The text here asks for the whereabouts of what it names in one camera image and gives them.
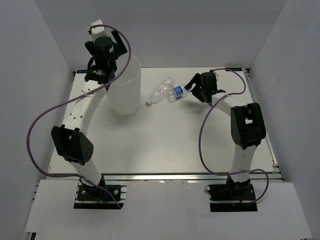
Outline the clear bottle blue cap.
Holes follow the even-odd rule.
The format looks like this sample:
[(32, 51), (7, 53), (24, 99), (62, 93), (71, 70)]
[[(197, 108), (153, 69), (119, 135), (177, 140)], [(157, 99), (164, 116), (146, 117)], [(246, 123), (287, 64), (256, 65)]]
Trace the clear bottle blue cap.
[(175, 101), (186, 97), (190, 92), (191, 92), (190, 89), (187, 90), (184, 87), (176, 86), (169, 91), (167, 95), (167, 100), (170, 103), (174, 103)]

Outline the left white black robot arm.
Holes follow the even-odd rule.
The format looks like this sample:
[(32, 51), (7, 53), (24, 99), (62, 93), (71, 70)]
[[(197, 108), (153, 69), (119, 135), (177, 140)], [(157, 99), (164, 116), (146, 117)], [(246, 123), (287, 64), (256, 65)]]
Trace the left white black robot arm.
[(69, 162), (84, 177), (88, 193), (99, 200), (105, 196), (102, 174), (92, 159), (94, 146), (88, 139), (88, 128), (98, 103), (108, 91), (108, 83), (115, 78), (117, 59), (128, 52), (119, 33), (108, 34), (102, 27), (89, 30), (91, 41), (85, 47), (91, 54), (82, 86), (83, 98), (77, 100), (61, 126), (54, 126), (51, 136), (57, 154)]

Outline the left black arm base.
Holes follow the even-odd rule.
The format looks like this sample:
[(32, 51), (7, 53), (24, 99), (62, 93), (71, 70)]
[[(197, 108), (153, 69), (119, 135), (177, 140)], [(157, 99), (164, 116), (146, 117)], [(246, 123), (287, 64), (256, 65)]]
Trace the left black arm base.
[(94, 192), (79, 183), (73, 204), (78, 210), (120, 210), (125, 202), (127, 186), (123, 184), (106, 184), (109, 193), (98, 190)]

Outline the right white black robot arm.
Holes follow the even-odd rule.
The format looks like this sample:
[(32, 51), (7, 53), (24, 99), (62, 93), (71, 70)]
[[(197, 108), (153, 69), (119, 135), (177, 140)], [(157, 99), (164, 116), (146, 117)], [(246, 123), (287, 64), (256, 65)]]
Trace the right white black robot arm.
[(230, 68), (225, 70), (240, 78), (243, 83), (241, 92), (227, 93), (218, 89), (214, 69), (196, 73), (184, 88), (190, 90), (202, 103), (210, 105), (210, 111), (217, 108), (230, 117), (230, 133), (235, 151), (231, 170), (226, 174), (231, 183), (225, 187), (225, 192), (229, 198), (236, 200), (243, 195), (244, 187), (249, 184), (254, 153), (267, 133), (261, 106), (256, 102), (245, 103), (235, 98), (246, 91), (244, 78)]

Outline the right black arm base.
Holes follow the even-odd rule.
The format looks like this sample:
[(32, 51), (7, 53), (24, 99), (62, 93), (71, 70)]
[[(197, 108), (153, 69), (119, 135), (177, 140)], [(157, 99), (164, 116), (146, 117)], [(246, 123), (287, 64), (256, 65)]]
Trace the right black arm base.
[(212, 213), (256, 212), (258, 210), (256, 195), (248, 179), (234, 182), (230, 177), (224, 184), (210, 184), (204, 187), (209, 195)]

